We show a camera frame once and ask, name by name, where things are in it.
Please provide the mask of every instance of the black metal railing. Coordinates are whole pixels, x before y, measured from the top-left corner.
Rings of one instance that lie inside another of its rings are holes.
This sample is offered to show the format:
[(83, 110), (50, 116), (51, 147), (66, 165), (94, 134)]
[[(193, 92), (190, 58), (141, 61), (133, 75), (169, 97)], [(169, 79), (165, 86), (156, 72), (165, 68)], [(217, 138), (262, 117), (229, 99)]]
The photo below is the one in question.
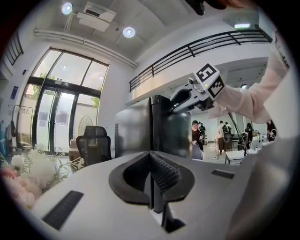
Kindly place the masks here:
[(190, 57), (228, 45), (242, 45), (244, 43), (270, 43), (272, 39), (260, 28), (256, 30), (237, 30), (218, 33), (208, 37), (201, 38), (189, 44), (186, 44), (176, 50), (170, 52), (166, 56), (157, 60), (148, 68), (143, 70), (139, 75), (132, 79), (130, 84), (130, 92), (141, 85), (144, 81), (154, 77), (166, 68), (183, 61)]
[(19, 35), (16, 32), (10, 42), (7, 45), (6, 48), (6, 56), (10, 62), (11, 65), (15, 64), (15, 61), (17, 61), (18, 57), (24, 54), (21, 43), (20, 43), (20, 39), (19, 39)]

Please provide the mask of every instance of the person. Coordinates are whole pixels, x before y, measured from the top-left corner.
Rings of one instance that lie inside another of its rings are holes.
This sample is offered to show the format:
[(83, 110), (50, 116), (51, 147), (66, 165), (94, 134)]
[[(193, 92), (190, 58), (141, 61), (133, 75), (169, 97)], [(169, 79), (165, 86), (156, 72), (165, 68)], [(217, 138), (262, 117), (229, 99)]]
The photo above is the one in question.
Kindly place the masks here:
[[(216, 1), (225, 7), (234, 8), (243, 8), (251, 4), (247, 0)], [(214, 107), (209, 109), (210, 119), (234, 112), (255, 123), (266, 123), (270, 120), (263, 104), (281, 83), (291, 65), (290, 56), (279, 32), (275, 30), (273, 35), (267, 68), (261, 82), (254, 83), (249, 89), (225, 86), (216, 97)]]
[(202, 135), (205, 135), (206, 129), (205, 129), (205, 126), (203, 126), (203, 123), (200, 123), (199, 130), (200, 130), (200, 132), (201, 132)]
[(217, 138), (218, 138), (218, 146), (219, 146), (219, 152), (222, 154), (222, 150), (226, 152), (226, 143), (224, 141), (224, 128), (227, 128), (226, 125), (224, 125), (223, 121), (220, 121), (220, 125), (217, 128)]
[(272, 120), (267, 122), (267, 138), (269, 142), (274, 141), (275, 137), (277, 134), (277, 130), (275, 127), (275, 124), (273, 123)]
[(225, 125), (227, 126), (229, 134), (231, 135), (232, 128), (231, 128), (230, 124), (228, 124), (228, 122), (226, 122)]
[(251, 125), (251, 123), (249, 122), (249, 123), (247, 123), (247, 127), (246, 127), (246, 129), (245, 129), (245, 132), (248, 133), (248, 141), (247, 141), (247, 143), (246, 143), (247, 149), (250, 149), (250, 144), (251, 144), (251, 142), (252, 142), (252, 140), (253, 140), (253, 133), (252, 133), (252, 131), (253, 131), (252, 125)]
[(193, 145), (199, 145), (200, 150), (203, 152), (203, 144), (200, 141), (202, 134), (198, 129), (199, 123), (198, 121), (194, 120), (192, 122), (192, 141), (193, 141)]

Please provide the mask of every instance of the fan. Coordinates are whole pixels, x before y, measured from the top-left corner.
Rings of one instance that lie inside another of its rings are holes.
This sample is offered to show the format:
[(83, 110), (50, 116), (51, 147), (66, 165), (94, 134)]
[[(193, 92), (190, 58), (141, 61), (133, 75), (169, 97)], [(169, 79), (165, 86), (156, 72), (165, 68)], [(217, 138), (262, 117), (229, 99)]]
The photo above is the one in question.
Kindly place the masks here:
[(78, 136), (83, 136), (85, 127), (92, 126), (92, 125), (93, 125), (92, 119), (90, 119), (88, 115), (85, 115), (83, 118), (81, 118), (78, 127)]

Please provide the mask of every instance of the ceiling pipe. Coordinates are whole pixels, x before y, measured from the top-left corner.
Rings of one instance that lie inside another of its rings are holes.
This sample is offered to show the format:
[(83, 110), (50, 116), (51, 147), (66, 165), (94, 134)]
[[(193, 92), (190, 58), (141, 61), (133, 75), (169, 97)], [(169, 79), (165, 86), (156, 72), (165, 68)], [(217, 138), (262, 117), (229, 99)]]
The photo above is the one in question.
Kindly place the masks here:
[(77, 35), (69, 34), (66, 32), (58, 32), (58, 31), (52, 31), (52, 30), (40, 30), (40, 29), (35, 29), (34, 30), (34, 35), (37, 37), (43, 37), (43, 38), (55, 38), (67, 42), (72, 42), (80, 45), (84, 45), (85, 47), (96, 50), (97, 52), (100, 52), (106, 56), (109, 56), (113, 59), (116, 59), (118, 61), (121, 61), (125, 63), (126, 65), (130, 66), (131, 68), (136, 68), (137, 63), (130, 60), (129, 58), (123, 56), (122, 54), (111, 50), (108, 47), (105, 47), (103, 45), (100, 45), (94, 41), (88, 40), (84, 37), (79, 37)]

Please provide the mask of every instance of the white table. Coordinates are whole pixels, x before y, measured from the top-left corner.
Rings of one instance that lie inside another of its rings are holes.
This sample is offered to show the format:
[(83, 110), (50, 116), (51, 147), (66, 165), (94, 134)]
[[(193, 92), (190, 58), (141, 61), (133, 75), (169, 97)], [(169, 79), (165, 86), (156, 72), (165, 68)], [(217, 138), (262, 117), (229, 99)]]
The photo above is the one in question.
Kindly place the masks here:
[[(232, 160), (242, 160), (244, 158), (244, 153), (245, 151), (233, 151), (233, 152), (226, 152), (226, 157), (225, 157), (225, 164), (228, 161), (228, 164), (230, 165), (230, 162)], [(253, 149), (249, 149), (247, 151), (248, 154), (255, 154), (256, 152)]]

